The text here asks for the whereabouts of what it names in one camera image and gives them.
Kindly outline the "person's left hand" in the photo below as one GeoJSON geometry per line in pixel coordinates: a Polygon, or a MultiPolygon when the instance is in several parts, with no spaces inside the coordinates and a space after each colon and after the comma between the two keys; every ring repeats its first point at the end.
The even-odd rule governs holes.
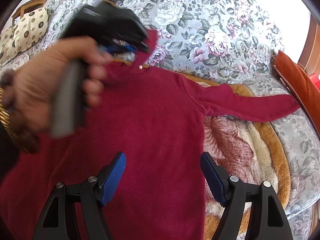
{"type": "Polygon", "coordinates": [[[49,128],[51,101],[72,59],[82,59],[89,64],[88,78],[82,88],[89,107],[100,104],[107,75],[105,66],[112,61],[112,56],[100,51],[90,37],[61,39],[38,53],[18,72],[6,73],[1,103],[9,113],[13,132],[29,128],[37,133],[49,128]]]}

